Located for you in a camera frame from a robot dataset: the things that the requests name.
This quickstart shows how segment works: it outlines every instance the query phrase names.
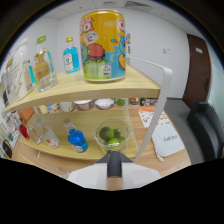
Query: blue bottle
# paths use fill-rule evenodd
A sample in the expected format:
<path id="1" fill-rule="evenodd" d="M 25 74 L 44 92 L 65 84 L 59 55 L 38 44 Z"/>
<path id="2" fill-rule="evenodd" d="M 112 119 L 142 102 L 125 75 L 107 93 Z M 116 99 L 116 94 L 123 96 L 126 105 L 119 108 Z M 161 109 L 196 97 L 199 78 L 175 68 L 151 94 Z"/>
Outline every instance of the blue bottle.
<path id="1" fill-rule="evenodd" d="M 66 118 L 63 123 L 67 128 L 68 141 L 75 151 L 79 153 L 85 152 L 88 149 L 88 143 L 86 142 L 82 131 L 77 130 L 72 120 L 69 118 Z"/>
<path id="2" fill-rule="evenodd" d="M 63 52 L 64 57 L 64 66 L 65 72 L 71 73 L 76 72 L 80 69 L 79 67 L 79 56 L 78 56 L 78 49 L 73 47 L 73 38 L 68 37 L 66 38 L 67 48 Z"/>

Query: brown door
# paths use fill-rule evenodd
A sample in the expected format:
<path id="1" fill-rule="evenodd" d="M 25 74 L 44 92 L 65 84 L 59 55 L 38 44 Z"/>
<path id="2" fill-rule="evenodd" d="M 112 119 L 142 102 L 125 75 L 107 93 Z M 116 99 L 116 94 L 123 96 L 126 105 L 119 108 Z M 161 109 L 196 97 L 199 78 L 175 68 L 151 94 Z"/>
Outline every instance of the brown door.
<path id="1" fill-rule="evenodd" d="M 187 34 L 190 66 L 183 101 L 191 109 L 194 101 L 206 100 L 211 79 L 211 63 L 206 43 L 200 37 Z"/>

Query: wooden shelf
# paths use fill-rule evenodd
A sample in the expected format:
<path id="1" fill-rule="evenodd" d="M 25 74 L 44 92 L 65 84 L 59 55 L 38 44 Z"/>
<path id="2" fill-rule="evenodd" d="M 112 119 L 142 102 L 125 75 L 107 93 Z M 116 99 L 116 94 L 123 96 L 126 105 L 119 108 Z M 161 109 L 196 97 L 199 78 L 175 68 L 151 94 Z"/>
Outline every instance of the wooden shelf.
<path id="1" fill-rule="evenodd" d="M 56 149 L 52 149 L 47 146 L 45 142 L 36 145 L 31 139 L 27 141 L 23 137 L 21 138 L 21 142 L 27 146 L 45 153 L 74 159 L 98 160 L 105 155 L 92 136 L 93 131 L 100 122 L 110 118 L 120 119 L 132 126 L 129 118 L 129 113 L 125 109 L 76 111 L 75 113 L 61 112 L 55 114 L 34 114 L 28 123 L 36 126 L 35 122 L 37 118 L 41 118 L 44 125 L 49 126 L 53 129 L 55 134 L 60 139 L 59 147 Z M 86 141 L 89 145 L 89 148 L 86 152 L 77 153 L 67 141 L 67 131 L 63 125 L 64 118 L 71 118 L 76 128 L 84 133 Z M 124 154 L 129 158 L 133 158 L 137 155 L 137 146 L 134 133 L 131 134 L 128 142 L 128 148 Z"/>
<path id="2" fill-rule="evenodd" d="M 4 112 L 75 100 L 120 97 L 158 98 L 161 89 L 160 85 L 130 65 L 127 65 L 126 68 L 125 78 L 104 83 L 85 81 L 82 69 L 71 74 L 60 72 L 57 76 L 58 84 L 56 86 L 41 93 L 34 89 L 20 101 L 8 105 Z"/>

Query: ceiling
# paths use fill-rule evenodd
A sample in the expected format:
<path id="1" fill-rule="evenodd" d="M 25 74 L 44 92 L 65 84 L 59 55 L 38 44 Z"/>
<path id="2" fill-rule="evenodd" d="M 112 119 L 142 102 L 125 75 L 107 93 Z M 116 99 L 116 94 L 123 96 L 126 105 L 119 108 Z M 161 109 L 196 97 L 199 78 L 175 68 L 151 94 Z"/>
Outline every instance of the ceiling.
<path id="1" fill-rule="evenodd" d="M 161 19 L 174 24 L 185 33 L 204 38 L 197 28 L 188 22 L 182 15 L 162 4 L 150 0 L 74 0 L 49 11 L 43 15 L 42 18 L 54 18 L 60 20 L 75 13 L 108 8 L 125 8 L 142 11 L 143 13 L 160 17 Z"/>

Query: can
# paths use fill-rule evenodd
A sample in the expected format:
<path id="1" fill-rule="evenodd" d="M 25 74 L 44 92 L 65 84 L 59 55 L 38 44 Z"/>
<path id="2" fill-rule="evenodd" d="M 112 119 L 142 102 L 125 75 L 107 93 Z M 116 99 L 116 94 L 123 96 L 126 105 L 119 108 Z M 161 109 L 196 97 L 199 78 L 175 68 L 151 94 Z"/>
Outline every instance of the can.
<path id="1" fill-rule="evenodd" d="M 100 10 L 82 17 L 80 48 L 84 78 L 102 82 L 126 74 L 125 21 L 115 10 Z"/>
<path id="2" fill-rule="evenodd" d="M 59 103 L 46 104 L 47 110 L 49 113 L 58 113 L 61 111 Z"/>
<path id="3" fill-rule="evenodd" d="M 139 102 L 139 98 L 130 98 L 130 104 L 132 106 L 137 106 Z"/>

